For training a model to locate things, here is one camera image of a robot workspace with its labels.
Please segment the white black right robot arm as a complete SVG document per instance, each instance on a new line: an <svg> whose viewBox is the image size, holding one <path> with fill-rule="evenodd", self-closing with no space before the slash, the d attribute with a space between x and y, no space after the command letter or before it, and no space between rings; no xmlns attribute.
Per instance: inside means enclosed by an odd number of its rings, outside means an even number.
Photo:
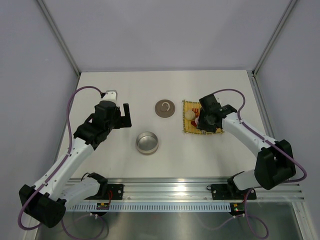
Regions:
<svg viewBox="0 0 320 240"><path fill-rule="evenodd" d="M286 140L278 141L264 135L241 118L240 111L227 104L222 106L214 94L199 100L200 112L197 129L216 133L223 130L232 134L255 156L252 170L231 176L225 185L226 193L239 198L251 188L271 190L296 174L293 152Z"/></svg>

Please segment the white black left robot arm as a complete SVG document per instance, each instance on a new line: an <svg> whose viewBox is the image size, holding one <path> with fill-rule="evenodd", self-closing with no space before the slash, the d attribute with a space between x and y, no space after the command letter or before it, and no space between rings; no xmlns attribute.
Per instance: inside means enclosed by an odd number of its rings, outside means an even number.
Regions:
<svg viewBox="0 0 320 240"><path fill-rule="evenodd" d="M101 200L110 195L108 180L98 173L90 173L84 180L72 187L66 183L98 146L107 139L112 130L132 126L129 104L123 104L124 115L113 101L102 100L75 131L66 154L32 186L23 185L18 192L22 209L18 216L19 226L22 214L27 214L40 224L53 228L64 217L66 210L89 198Z"/></svg>

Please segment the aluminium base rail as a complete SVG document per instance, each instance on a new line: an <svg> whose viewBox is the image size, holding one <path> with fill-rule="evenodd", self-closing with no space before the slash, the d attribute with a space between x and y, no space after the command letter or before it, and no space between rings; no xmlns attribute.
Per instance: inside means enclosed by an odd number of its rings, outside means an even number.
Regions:
<svg viewBox="0 0 320 240"><path fill-rule="evenodd" d="M124 202L211 202L207 189L212 184L224 184L225 177L177 178L109 178L110 184L123 184ZM256 188L256 202L304 202L299 184L285 183L271 190Z"/></svg>

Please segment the left aluminium frame post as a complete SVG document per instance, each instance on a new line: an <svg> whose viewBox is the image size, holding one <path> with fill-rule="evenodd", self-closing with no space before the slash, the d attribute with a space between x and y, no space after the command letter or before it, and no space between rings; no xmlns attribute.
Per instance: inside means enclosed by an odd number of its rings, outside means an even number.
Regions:
<svg viewBox="0 0 320 240"><path fill-rule="evenodd" d="M45 21L47 22L53 36L55 37L59 47L61 48L64 56L66 57L69 65L71 66L73 72L75 73L75 76L77 77L77 79L80 79L81 76L81 70L78 67L78 64L76 63L69 47L67 46L61 31L58 28L58 25L52 15L52 13L50 12L46 2L44 0L35 0L37 6L39 7L39 10L41 11Z"/></svg>

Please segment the round steel lunch box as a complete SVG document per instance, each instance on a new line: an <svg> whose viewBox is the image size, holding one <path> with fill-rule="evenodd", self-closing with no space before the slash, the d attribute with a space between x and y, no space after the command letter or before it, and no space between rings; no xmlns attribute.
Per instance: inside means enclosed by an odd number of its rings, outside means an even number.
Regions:
<svg viewBox="0 0 320 240"><path fill-rule="evenodd" d="M142 132L135 140L135 147L143 155L152 155L158 150L158 137L150 131Z"/></svg>

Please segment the white steamed bun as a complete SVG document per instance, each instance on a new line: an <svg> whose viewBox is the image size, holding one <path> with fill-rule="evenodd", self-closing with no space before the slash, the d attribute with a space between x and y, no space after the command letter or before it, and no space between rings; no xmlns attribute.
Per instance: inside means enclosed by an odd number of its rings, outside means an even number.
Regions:
<svg viewBox="0 0 320 240"><path fill-rule="evenodd" d="M193 121L195 118L196 118L196 114L194 111L192 110L187 110L185 113L184 113L184 118L187 120L187 121Z"/></svg>

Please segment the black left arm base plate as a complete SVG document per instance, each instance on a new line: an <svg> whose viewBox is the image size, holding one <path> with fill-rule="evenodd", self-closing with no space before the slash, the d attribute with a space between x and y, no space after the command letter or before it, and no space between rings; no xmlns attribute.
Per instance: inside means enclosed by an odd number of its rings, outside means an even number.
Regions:
<svg viewBox="0 0 320 240"><path fill-rule="evenodd" d="M124 194L123 184L108 184L106 190L107 199L111 200L122 200Z"/></svg>

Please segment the aluminium frame post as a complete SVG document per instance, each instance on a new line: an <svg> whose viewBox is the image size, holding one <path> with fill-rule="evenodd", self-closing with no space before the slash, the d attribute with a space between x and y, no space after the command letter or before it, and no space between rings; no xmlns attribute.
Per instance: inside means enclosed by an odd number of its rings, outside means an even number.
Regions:
<svg viewBox="0 0 320 240"><path fill-rule="evenodd" d="M289 20L291 14L296 8L299 0L290 0L288 5L286 6L284 12L282 13L275 29L273 30L265 48L263 49L257 63L255 64L253 70L251 71L252 76L255 78L258 75L259 70L263 66L265 60L267 59L269 53L271 52L273 46L275 45L278 37L282 33L282 30L285 28L287 21Z"/></svg>
<svg viewBox="0 0 320 240"><path fill-rule="evenodd" d="M59 47L61 48L64 56L66 57L69 65L71 66L73 72L75 73L75 76L77 77L77 79L80 79L81 76L81 70L78 67L78 64L76 63L69 47L67 46L61 31L58 28L58 25L52 15L52 13L50 12L46 2L44 0L35 0L37 6L39 7L39 10L41 11L45 21L47 22L53 36L55 37Z"/></svg>

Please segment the woven bamboo tray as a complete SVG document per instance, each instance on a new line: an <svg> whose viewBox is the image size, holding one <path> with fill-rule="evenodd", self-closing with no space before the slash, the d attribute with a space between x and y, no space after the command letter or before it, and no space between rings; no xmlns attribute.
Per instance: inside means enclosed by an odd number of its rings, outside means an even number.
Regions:
<svg viewBox="0 0 320 240"><path fill-rule="evenodd" d="M193 108L199 109L199 112L195 113L196 118L192 120L197 123L200 115L201 104L199 102L188 101L185 99L182 101L182 131L184 133L193 135L218 135L224 133L222 129L218 129L216 132L201 131L193 125L191 125L191 121L185 119L185 112L188 110L192 110Z"/></svg>

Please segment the right aluminium frame post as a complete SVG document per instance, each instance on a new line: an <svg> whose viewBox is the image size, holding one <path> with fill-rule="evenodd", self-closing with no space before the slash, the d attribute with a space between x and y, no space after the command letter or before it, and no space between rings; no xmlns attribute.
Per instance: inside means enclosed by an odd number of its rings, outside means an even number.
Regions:
<svg viewBox="0 0 320 240"><path fill-rule="evenodd" d="M258 75L259 70L263 66L265 60L267 59L269 53L271 52L273 46L275 45L278 37L282 33L282 30L285 28L287 21L289 20L291 14L296 8L299 0L290 0L288 5L286 6L284 12L282 13L275 29L273 30L265 48L263 49L257 63L255 64L253 70L251 71L252 76L255 78Z"/></svg>

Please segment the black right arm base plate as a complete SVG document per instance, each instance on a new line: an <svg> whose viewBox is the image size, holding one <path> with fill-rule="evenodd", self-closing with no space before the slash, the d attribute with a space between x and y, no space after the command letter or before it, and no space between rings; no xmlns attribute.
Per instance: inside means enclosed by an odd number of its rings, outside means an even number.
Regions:
<svg viewBox="0 0 320 240"><path fill-rule="evenodd" d="M211 192L213 200L241 200L245 199L248 194L247 200L256 200L257 195L255 191L238 190L235 186L228 183L211 184L206 187Z"/></svg>

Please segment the taupe round lunch box lid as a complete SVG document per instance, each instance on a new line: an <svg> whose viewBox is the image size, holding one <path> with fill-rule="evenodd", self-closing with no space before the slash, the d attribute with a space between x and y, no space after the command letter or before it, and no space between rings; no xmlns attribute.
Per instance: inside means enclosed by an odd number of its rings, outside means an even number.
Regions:
<svg viewBox="0 0 320 240"><path fill-rule="evenodd" d="M168 99L159 100L154 107L155 113L161 118L171 117L175 111L175 104Z"/></svg>

